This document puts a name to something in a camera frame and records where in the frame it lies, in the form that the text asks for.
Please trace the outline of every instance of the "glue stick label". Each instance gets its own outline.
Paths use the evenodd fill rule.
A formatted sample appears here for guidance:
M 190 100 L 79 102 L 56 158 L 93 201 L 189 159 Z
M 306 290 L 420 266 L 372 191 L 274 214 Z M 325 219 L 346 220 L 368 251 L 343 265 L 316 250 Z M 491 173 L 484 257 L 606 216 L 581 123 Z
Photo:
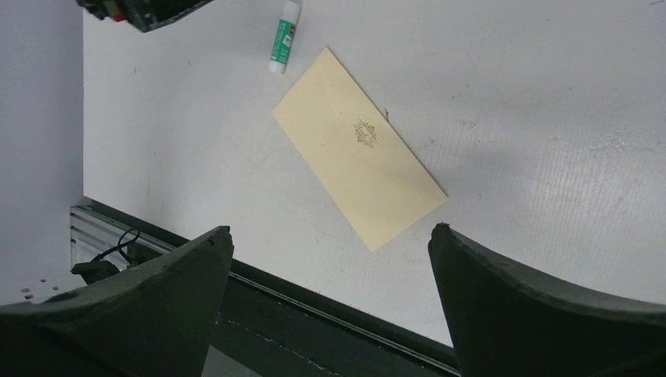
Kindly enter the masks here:
M 277 26 L 277 35 L 275 36 L 275 44 L 273 45 L 271 60 L 282 64 L 287 63 L 287 59 L 289 58 L 289 50 L 291 48 L 291 41 L 294 39 L 295 32 L 295 24 L 285 20 L 280 20 L 280 24 Z

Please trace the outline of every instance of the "gray wall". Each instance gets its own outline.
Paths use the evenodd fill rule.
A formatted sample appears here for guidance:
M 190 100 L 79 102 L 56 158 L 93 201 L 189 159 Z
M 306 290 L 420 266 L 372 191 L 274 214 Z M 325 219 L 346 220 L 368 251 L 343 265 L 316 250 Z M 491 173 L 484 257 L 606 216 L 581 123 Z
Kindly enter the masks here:
M 83 193 L 82 10 L 0 2 L 0 284 L 69 267 L 68 208 Z

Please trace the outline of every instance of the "envelope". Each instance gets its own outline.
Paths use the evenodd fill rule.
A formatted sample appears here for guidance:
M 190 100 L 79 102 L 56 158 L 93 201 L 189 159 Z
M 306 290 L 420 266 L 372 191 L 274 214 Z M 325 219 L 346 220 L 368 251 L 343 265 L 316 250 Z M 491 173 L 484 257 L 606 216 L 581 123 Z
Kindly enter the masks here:
M 446 201 L 329 49 L 273 116 L 370 251 Z

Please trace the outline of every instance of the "gray floor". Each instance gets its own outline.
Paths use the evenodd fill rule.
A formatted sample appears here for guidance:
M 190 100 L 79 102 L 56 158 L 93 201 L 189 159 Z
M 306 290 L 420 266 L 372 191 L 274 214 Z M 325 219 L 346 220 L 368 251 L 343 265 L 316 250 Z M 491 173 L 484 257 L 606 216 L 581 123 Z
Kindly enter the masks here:
M 233 360 L 231 357 L 223 354 L 213 347 L 208 348 L 208 357 L 206 364 L 203 366 L 202 377 L 261 377 L 248 368 L 245 368 L 241 363 Z

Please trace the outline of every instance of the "black object with red part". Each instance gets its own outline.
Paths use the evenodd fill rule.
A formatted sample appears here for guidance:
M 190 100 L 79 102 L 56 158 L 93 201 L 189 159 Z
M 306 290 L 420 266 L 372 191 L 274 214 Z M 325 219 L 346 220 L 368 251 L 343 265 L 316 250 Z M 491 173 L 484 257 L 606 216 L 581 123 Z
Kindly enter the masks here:
M 100 20 L 127 21 L 148 32 L 172 24 L 213 0 L 76 0 Z

